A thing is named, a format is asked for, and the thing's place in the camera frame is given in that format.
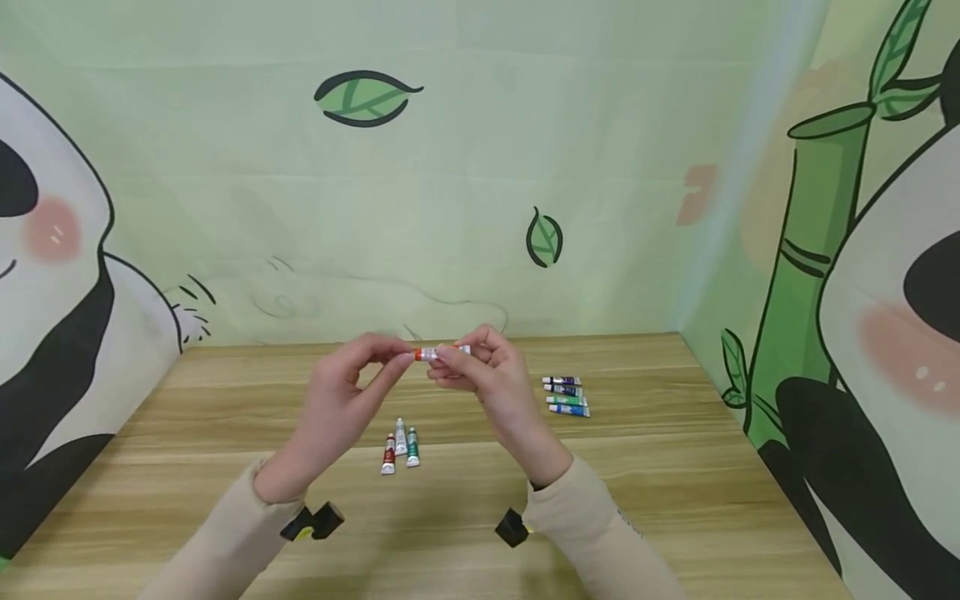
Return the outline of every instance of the black wrist strap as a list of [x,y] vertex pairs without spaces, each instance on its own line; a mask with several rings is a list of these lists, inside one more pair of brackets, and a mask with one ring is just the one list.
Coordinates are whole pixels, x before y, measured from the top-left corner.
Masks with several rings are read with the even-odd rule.
[[343,523],[344,516],[332,502],[327,502],[313,514],[306,507],[302,508],[294,520],[283,528],[280,536],[288,541],[303,540],[307,537],[326,540]]

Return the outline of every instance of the pink cheek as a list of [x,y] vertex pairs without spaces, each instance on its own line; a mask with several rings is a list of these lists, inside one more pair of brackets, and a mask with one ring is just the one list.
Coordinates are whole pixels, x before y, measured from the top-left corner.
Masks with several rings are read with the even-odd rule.
[[80,222],[69,204],[56,196],[40,197],[27,216],[24,236],[27,252],[40,262],[64,262],[80,254]]
[[960,418],[960,344],[909,306],[871,310],[858,325],[867,355],[901,394],[927,411]]

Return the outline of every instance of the right hand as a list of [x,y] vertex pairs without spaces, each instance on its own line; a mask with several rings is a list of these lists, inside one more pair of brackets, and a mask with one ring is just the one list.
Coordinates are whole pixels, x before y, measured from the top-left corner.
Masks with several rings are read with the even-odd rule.
[[430,364],[427,377],[442,388],[476,394],[496,440],[534,485],[545,487],[560,479],[573,463],[573,455],[540,413],[523,355],[488,324],[455,345],[470,345],[471,354],[439,346],[441,360]]

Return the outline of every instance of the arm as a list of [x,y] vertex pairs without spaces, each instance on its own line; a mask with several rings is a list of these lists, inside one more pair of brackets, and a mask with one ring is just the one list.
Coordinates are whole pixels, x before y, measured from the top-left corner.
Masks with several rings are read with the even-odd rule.
[[[286,543],[306,490],[349,450],[413,362],[413,348],[366,334],[322,358],[311,373],[297,430],[266,463],[249,467],[139,600],[236,600]],[[383,368],[356,386],[370,363]]]
[[193,538],[141,592],[140,600],[233,600],[279,554],[280,531],[303,508],[302,495],[267,504],[253,487],[262,462],[233,483]]
[[523,521],[557,544],[594,600],[687,597],[670,567],[579,458],[553,484],[529,489]]
[[550,430],[519,351],[489,325],[457,341],[467,344],[470,354],[439,347],[441,360],[427,376],[477,394],[497,441],[532,484],[524,523],[560,547],[594,600],[684,600],[677,578],[620,514],[600,477]]

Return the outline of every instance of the paint tube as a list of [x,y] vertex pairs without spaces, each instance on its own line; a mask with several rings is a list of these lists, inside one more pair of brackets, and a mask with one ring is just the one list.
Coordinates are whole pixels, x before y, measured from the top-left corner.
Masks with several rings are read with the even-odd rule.
[[551,413],[558,415],[573,415],[574,417],[589,417],[590,409],[587,406],[566,406],[563,404],[551,404],[547,408]]
[[573,396],[547,396],[547,404],[565,404],[566,406],[589,406],[584,397]]
[[[470,354],[470,346],[457,346],[460,351]],[[420,361],[422,363],[429,363],[435,360],[439,360],[440,357],[437,356],[436,348],[414,348],[414,360]]]
[[569,385],[550,385],[549,383],[544,383],[543,389],[547,392],[560,394],[561,396],[583,397],[584,395],[584,391],[582,389]]
[[543,383],[557,383],[560,385],[581,385],[580,377],[544,377]]
[[410,443],[407,445],[407,467],[419,467],[420,466],[420,443],[417,439],[417,429],[416,427],[410,428],[410,435],[407,436],[407,439]]
[[387,443],[383,448],[383,466],[381,475],[393,475],[396,472],[396,440],[394,434],[387,436]]
[[403,456],[407,453],[407,435],[403,432],[403,419],[397,419],[396,429],[394,429],[394,437],[396,438],[396,456]]

